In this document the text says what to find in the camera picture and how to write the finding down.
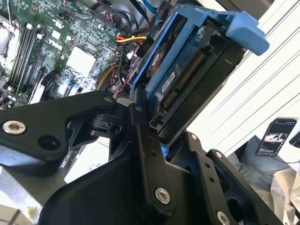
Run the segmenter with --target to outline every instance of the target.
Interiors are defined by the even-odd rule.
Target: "blue plastic tab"
[[[270,44],[265,33],[257,28],[258,21],[247,12],[217,12],[215,19],[226,28],[226,36],[256,55],[265,53]]]
[[[162,31],[162,36],[155,41],[154,48],[152,49],[148,59],[134,79],[131,85],[130,97],[133,96],[139,79],[141,76],[145,75],[146,68],[150,63],[151,57],[155,54],[155,51],[163,40],[164,35],[167,33],[177,15],[182,15],[187,18],[187,22],[160,67],[145,88],[147,91],[147,98],[151,96],[154,89],[157,87],[159,82],[161,82],[162,77],[165,75],[167,69],[176,58],[195,26],[201,27],[207,17],[211,17],[221,23],[227,29],[227,37],[234,40],[242,47],[249,49],[256,55],[263,54],[270,46],[265,38],[264,32],[257,27],[258,21],[247,12],[218,12],[204,7],[180,5],[171,16],[168,24],[165,25],[164,30]]]

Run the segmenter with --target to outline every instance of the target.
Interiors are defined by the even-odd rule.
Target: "chip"
[[[52,3],[57,4],[58,0],[50,0]]]
[[[93,56],[75,47],[67,61],[67,66],[83,76],[88,76],[95,61],[96,59]]]
[[[88,23],[86,21],[81,21],[80,26],[85,29],[88,27]]]

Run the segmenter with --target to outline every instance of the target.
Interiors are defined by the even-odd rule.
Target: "ram slot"
[[[19,91],[35,37],[36,33],[33,30],[26,27],[23,28],[17,55],[8,81],[8,85],[17,90],[16,93]]]
[[[45,35],[42,35],[42,37],[42,39],[36,38],[34,41],[34,45],[30,54],[30,59],[27,63],[27,68],[25,70],[26,76],[21,82],[21,92],[25,92],[28,89],[32,89],[36,83],[37,76],[34,75],[38,72],[38,59],[40,57],[45,42]]]

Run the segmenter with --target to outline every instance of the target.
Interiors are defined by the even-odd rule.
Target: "black metal bracket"
[[[222,215],[226,220],[225,224],[237,225],[230,214],[214,164],[204,155],[198,137],[184,132],[181,140],[184,144],[171,163],[190,171],[194,176],[194,186],[199,199],[197,207],[201,207],[204,221],[212,225],[220,224]]]
[[[0,112],[0,165],[50,176],[58,170],[69,145],[77,148],[95,141],[92,135],[76,139],[85,122],[99,114],[111,115],[116,108],[112,97],[95,91],[3,110]],[[24,129],[17,135],[14,135],[14,130],[18,130],[16,124],[7,127],[7,122],[15,120]]]
[[[214,164],[230,213],[236,221],[243,221],[246,225],[281,223],[220,151],[210,150],[206,156]]]
[[[176,210],[165,160],[157,134],[151,131],[146,112],[137,104],[129,105],[132,132],[134,187],[139,212],[152,222],[162,222]]]

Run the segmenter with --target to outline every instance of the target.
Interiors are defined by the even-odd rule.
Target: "yellow wire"
[[[118,67],[118,65],[113,65],[113,68],[116,69]],[[100,90],[102,85],[104,84],[104,81],[108,78],[109,74],[112,72],[113,70],[112,66],[109,66],[109,68],[107,68],[103,74],[101,75],[101,78],[97,84],[96,90]]]
[[[140,36],[140,37],[130,37],[130,38],[126,38],[124,40],[117,40],[118,43],[124,43],[124,42],[127,42],[127,41],[133,41],[133,40],[140,40],[140,39],[147,39],[146,36]]]

